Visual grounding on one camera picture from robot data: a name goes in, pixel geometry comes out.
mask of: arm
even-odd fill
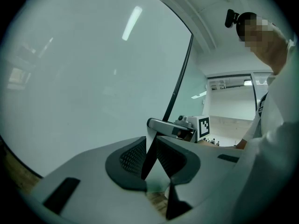
[[[247,141],[244,140],[244,139],[241,139],[241,141],[236,145],[235,148],[237,148],[237,149],[244,149],[246,144],[247,144]]]

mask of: black strap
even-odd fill
[[[265,94],[265,95],[262,97],[262,99],[261,99],[261,101],[260,101],[260,104],[259,104],[259,107],[258,107],[258,114],[259,114],[260,117],[262,116],[263,102],[266,100],[267,95],[268,95],[268,92],[267,92],[267,94]]]

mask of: camera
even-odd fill
[[[225,26],[227,28],[231,28],[233,24],[237,23],[238,16],[238,13],[235,13],[234,10],[229,9],[226,15]]]

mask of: white device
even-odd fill
[[[197,130],[197,141],[202,140],[210,134],[210,116],[186,116],[186,121],[192,124],[192,127]]]

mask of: ceiling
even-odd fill
[[[245,80],[251,80],[251,77],[250,76],[223,77],[223,78],[209,79],[208,81],[212,90],[222,90],[222,89],[244,86]]]
[[[193,48],[196,49],[200,62],[217,57],[230,59],[233,56],[246,55],[248,49],[240,45],[235,27],[226,28],[224,26],[228,9],[242,14],[244,12],[254,12],[263,18],[274,22],[284,33],[287,39],[293,38],[290,26],[277,6],[272,0],[162,0],[168,5],[187,25],[194,36]],[[248,63],[256,61],[253,54],[249,55]],[[248,69],[248,64],[239,67],[241,70],[268,70],[262,62],[253,65],[253,69]],[[202,66],[201,70],[205,75],[226,72],[223,69],[216,71],[217,67],[211,64]]]

